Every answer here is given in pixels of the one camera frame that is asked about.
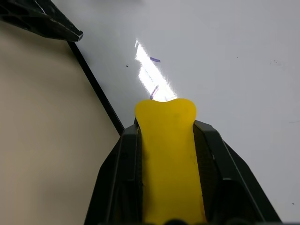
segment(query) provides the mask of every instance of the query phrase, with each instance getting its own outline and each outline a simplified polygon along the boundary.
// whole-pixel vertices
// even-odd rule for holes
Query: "yellow plastic piece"
[[[135,107],[142,133],[143,222],[206,222],[195,151],[195,105],[145,100]]]

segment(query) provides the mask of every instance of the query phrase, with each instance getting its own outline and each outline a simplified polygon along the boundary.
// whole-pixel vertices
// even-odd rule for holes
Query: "black edge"
[[[225,143],[225,146],[235,161],[236,166],[239,168],[241,176],[247,184],[249,191],[252,193],[252,196],[255,198],[256,204],[260,208],[265,220],[268,222],[281,222],[278,214],[274,210],[271,202],[267,198],[247,163],[227,143]]]
[[[119,120],[116,112],[114,111],[113,107],[109,103],[107,97],[105,96],[105,93],[103,92],[102,88],[100,87],[98,81],[94,77],[94,75],[93,75],[90,67],[88,66],[87,62],[85,61],[83,55],[81,54],[81,52],[79,51],[77,45],[74,42],[69,42],[68,41],[67,43],[69,44],[73,54],[77,58],[77,61],[79,62],[79,64],[80,64],[82,70],[84,71],[86,77],[88,78],[88,80],[89,80],[92,88],[94,89],[95,93],[97,94],[100,102],[102,103],[106,113],[108,114],[109,118],[111,119],[114,127],[116,128],[119,135],[121,135],[124,131],[124,127],[123,127],[121,121]]]

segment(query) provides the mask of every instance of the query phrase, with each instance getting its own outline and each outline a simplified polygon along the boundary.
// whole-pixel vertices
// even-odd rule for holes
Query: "white wall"
[[[149,98],[148,68],[245,159],[282,220],[300,221],[300,1],[53,2],[84,32],[78,46],[125,127]],[[161,63],[136,60],[136,41]]]

